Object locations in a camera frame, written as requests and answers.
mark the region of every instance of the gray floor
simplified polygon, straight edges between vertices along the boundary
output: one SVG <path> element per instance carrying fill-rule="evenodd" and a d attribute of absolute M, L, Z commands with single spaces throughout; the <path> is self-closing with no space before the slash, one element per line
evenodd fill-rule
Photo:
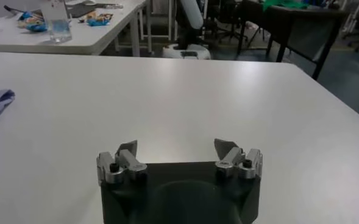
<path fill-rule="evenodd" d="M 261 35 L 255 39 L 253 47 L 265 47 L 267 45 L 267 34 L 265 41 L 262 40 Z M 132 56 L 132 50 L 128 35 L 125 34 L 120 38 L 122 48 L 119 52 L 114 51 L 114 47 L 109 46 L 102 54 L 103 55 L 117 55 L 117 56 Z M 146 48 L 142 48 L 142 57 L 160 57 L 162 47 L 169 44 L 167 39 L 153 39 L 152 55 L 148 54 Z M 336 97 L 341 99 L 345 104 L 350 106 L 353 110 L 359 113 L 359 52 L 356 53 L 353 49 L 348 48 L 344 43 L 346 41 L 337 40 L 333 49 L 325 62 L 325 65 L 320 73 L 318 82 L 329 90 Z M 215 43 L 215 46 L 210 50 L 214 60 L 234 60 L 236 54 L 237 40 L 232 40 L 230 43 L 228 39 L 223 40 L 221 44 Z M 242 61 L 274 61 L 278 44 L 274 44 L 270 57 L 265 58 L 265 51 L 246 50 L 243 51 L 238 60 Z M 308 75 L 312 74 L 315 66 L 310 61 L 302 58 L 294 52 L 285 52 L 284 62 L 294 63 L 305 71 Z"/>

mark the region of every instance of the white desk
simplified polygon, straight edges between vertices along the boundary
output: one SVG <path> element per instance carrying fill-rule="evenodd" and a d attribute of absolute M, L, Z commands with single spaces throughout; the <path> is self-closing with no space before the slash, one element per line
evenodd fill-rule
<path fill-rule="evenodd" d="M 359 223 L 359 115 L 294 65 L 0 53 L 2 88 L 0 224 L 102 223 L 99 152 L 214 161 L 214 138 L 262 150 L 257 223 Z"/>
<path fill-rule="evenodd" d="M 130 23 L 133 56 L 140 56 L 137 13 L 144 6 L 147 7 L 147 12 L 151 12 L 150 0 L 97 0 L 97 3 L 118 3 L 122 4 L 124 8 L 96 10 L 98 14 L 113 14 L 113 18 L 107 26 L 90 27 L 87 23 L 81 24 L 78 23 L 78 19 L 73 19 L 71 22 L 73 39 L 61 44 L 49 41 L 47 32 L 32 33 L 18 28 L 18 16 L 0 18 L 0 52 L 98 55 Z M 148 48 L 151 51 L 151 20 L 149 16 L 150 13 L 147 13 Z"/>

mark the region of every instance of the table leg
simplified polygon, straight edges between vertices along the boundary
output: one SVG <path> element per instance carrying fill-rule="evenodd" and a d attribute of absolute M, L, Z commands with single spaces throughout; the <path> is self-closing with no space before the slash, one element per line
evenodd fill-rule
<path fill-rule="evenodd" d="M 241 53 L 241 48 L 243 45 L 243 37 L 244 37 L 244 30 L 246 28 L 246 22 L 242 23 L 241 25 L 241 30 L 240 30 L 240 36 L 239 36 L 239 44 L 238 44 L 238 48 L 236 50 L 236 60 L 238 59 L 238 57 L 240 56 Z"/>
<path fill-rule="evenodd" d="M 276 62 L 282 61 L 283 54 L 285 53 L 285 48 L 286 48 L 286 45 L 284 45 L 284 44 L 280 45 Z"/>
<path fill-rule="evenodd" d="M 172 0 L 168 0 L 168 40 L 171 41 L 172 29 Z"/>
<path fill-rule="evenodd" d="M 321 69 L 323 68 L 324 62 L 325 62 L 325 58 L 324 59 L 322 58 L 322 60 L 319 60 L 316 64 L 315 71 L 313 71 L 312 78 L 316 81 L 319 78 L 319 75 L 320 75 Z"/>
<path fill-rule="evenodd" d="M 257 29 L 257 31 L 255 31 L 255 33 L 254 33 L 253 36 L 251 37 L 250 41 L 248 41 L 247 46 L 246 46 L 246 49 L 249 49 L 249 48 L 250 48 L 252 42 L 254 41 L 255 36 L 257 35 L 258 30 L 260 30 L 260 27 Z"/>
<path fill-rule="evenodd" d="M 174 41 L 178 39 L 178 22 L 175 21 L 174 23 Z"/>
<path fill-rule="evenodd" d="M 143 9 L 138 11 L 138 20 L 140 21 L 140 39 L 144 40 L 144 21 L 143 21 Z"/>
<path fill-rule="evenodd" d="M 133 57 L 140 57 L 140 44 L 138 42 L 137 12 L 133 15 L 130 22 L 130 36 L 132 37 Z"/>
<path fill-rule="evenodd" d="M 271 47 L 272 47 L 272 36 L 270 35 L 269 43 L 267 44 L 266 57 L 269 56 Z"/>
<path fill-rule="evenodd" d="M 208 13 L 208 3 L 209 1 L 208 0 L 205 0 L 204 2 L 204 9 L 202 9 L 202 17 L 204 18 L 204 21 L 206 21 L 207 19 L 207 13 Z M 206 28 L 205 26 L 202 26 L 202 39 L 204 40 L 205 39 L 205 31 L 206 31 Z"/>
<path fill-rule="evenodd" d="M 151 1 L 147 0 L 147 34 L 148 34 L 148 52 L 152 53 L 152 34 L 151 34 Z"/>
<path fill-rule="evenodd" d="M 118 37 L 116 37 L 114 39 L 114 49 L 116 52 L 119 52 L 119 42 L 118 42 Z"/>

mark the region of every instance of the glass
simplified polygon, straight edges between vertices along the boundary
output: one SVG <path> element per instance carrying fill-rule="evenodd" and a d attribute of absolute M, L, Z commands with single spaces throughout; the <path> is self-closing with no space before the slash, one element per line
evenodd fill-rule
<path fill-rule="evenodd" d="M 41 11 L 52 41 L 61 43 L 72 39 L 64 0 L 42 0 Z"/>

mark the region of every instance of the green cloth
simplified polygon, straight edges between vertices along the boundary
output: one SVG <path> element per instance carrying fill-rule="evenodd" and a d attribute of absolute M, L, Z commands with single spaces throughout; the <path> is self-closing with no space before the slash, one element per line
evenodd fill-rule
<path fill-rule="evenodd" d="M 295 2 L 293 0 L 266 0 L 265 3 L 263 3 L 263 11 L 266 11 L 266 9 L 272 5 L 279 5 L 291 9 L 304 9 L 308 6 L 308 4 Z"/>

